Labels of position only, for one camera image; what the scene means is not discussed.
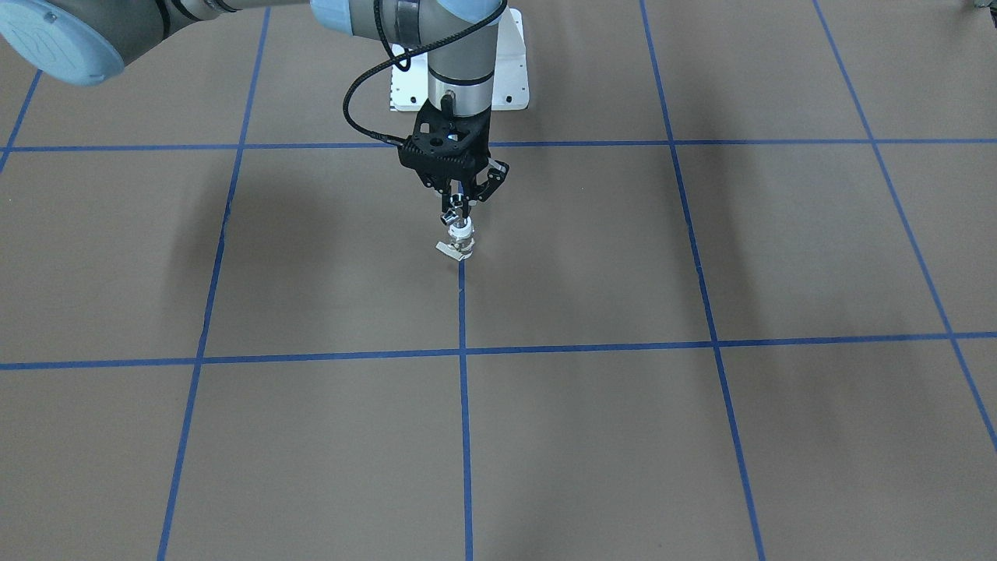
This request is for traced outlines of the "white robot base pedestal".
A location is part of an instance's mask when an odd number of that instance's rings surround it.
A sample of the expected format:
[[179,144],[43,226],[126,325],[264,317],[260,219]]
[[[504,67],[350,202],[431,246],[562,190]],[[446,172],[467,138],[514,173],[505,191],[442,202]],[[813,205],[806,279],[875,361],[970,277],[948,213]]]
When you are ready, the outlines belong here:
[[458,116],[474,116],[486,107],[498,111],[527,109],[530,84],[519,10],[508,7],[499,18],[495,67],[488,81],[469,86],[446,82],[430,72],[428,54],[414,58],[409,71],[391,70],[390,111],[417,111],[427,101],[438,103],[450,93],[453,113]]

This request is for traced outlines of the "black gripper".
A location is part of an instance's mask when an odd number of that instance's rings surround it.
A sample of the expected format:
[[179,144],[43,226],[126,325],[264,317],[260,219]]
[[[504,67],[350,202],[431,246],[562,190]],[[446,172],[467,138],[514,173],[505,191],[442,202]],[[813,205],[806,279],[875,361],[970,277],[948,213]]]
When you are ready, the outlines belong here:
[[446,220],[466,221],[470,205],[488,201],[508,178],[510,166],[491,159],[488,136],[492,110],[453,117],[432,102],[417,111],[412,135],[398,146],[400,163],[421,181],[442,191],[446,185]]

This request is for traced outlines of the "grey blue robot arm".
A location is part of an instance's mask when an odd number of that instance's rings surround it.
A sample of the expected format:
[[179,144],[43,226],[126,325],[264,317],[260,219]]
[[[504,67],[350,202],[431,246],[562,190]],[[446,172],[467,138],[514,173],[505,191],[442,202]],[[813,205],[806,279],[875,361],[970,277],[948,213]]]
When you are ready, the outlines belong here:
[[[210,56],[207,33],[234,29],[246,12],[308,9],[315,22],[373,41],[382,61],[346,86],[340,111],[356,134],[391,146],[401,166],[441,199],[442,221],[469,219],[508,178],[491,153],[501,24],[506,1],[4,1],[2,39],[43,74],[73,86],[121,75],[164,44],[193,38],[190,53]],[[367,127],[353,99],[374,76],[426,64],[426,98],[403,136]]]

